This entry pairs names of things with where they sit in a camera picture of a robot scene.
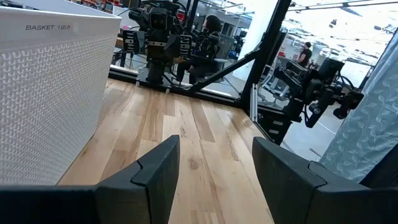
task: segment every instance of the metal frame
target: metal frame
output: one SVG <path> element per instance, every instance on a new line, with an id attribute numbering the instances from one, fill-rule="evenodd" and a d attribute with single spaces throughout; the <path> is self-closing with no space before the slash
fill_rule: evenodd
<path id="1" fill-rule="evenodd" d="M 195 15 L 199 0 L 194 0 L 192 4 L 191 15 Z M 214 103 L 219 103 L 222 105 L 228 105 L 236 108 L 241 108 L 249 115 L 252 114 L 251 119 L 255 125 L 260 129 L 260 131 L 271 141 L 276 144 L 280 144 L 289 128 L 291 121 L 287 115 L 282 111 L 275 108 L 264 107 L 257 105 L 257 94 L 254 94 L 258 90 L 258 83 L 260 77 L 264 71 L 264 68 L 268 64 L 272 64 L 275 59 L 275 45 L 279 43 L 278 39 L 280 37 L 280 28 L 284 20 L 285 14 L 290 6 L 291 0 L 279 0 L 274 9 L 274 13 L 271 17 L 270 24 L 267 31 L 263 34 L 260 44 L 255 50 L 248 53 L 244 58 L 238 60 L 236 63 L 216 72 L 212 76 L 208 77 L 206 80 L 200 81 L 190 88 L 178 88 L 175 86 L 155 86 L 146 82 L 140 82 L 137 80 L 137 73 L 129 72 L 126 69 L 117 69 L 116 67 L 111 67 L 109 70 L 109 78 L 121 80 L 129 83 L 137 83 L 142 86 L 147 86 L 150 88 L 157 88 L 165 90 L 166 92 L 176 93 L 179 95 L 189 96 L 192 98 L 198 98 L 201 100 L 206 100 Z M 193 16 L 190 16 L 188 20 L 187 27 L 193 22 Z M 254 60 L 252 69 L 249 73 L 248 80 L 244 86 L 240 98 L 233 98 L 230 96 L 225 96 L 210 91 L 204 90 L 206 86 L 215 81 L 223 78 L 225 75 L 233 72 L 234 70 L 242 67 L 243 65 Z M 264 125 L 258 123 L 258 117 L 272 117 L 275 119 L 276 128 L 266 128 Z"/>

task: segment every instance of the basket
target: basket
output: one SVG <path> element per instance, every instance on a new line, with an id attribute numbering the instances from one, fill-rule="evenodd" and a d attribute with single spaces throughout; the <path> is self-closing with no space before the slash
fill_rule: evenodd
<path id="1" fill-rule="evenodd" d="M 121 18 L 14 1 L 39 10 L 0 7 L 0 184 L 55 185 L 95 132 Z"/>

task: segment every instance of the light blue fabric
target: light blue fabric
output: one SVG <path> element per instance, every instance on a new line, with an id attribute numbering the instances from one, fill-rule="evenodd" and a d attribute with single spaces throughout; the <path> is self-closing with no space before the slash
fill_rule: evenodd
<path id="1" fill-rule="evenodd" d="M 398 144 L 397 45 L 395 35 L 365 86 L 364 99 L 320 160 L 328 170 L 357 183 Z"/>

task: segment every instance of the basket label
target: basket label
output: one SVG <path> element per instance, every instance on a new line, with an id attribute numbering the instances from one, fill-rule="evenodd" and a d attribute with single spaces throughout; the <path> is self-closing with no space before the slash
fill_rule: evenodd
<path id="1" fill-rule="evenodd" d="M 26 25 L 25 30 L 70 30 L 71 26 Z"/>

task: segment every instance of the wooden floor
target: wooden floor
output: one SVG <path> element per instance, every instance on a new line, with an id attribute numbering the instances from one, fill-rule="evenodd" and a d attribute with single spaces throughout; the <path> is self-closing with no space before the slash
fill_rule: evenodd
<path id="1" fill-rule="evenodd" d="M 108 80 L 98 128 L 60 185 L 96 184 L 173 134 L 180 176 L 169 223 L 273 223 L 239 109 Z"/>

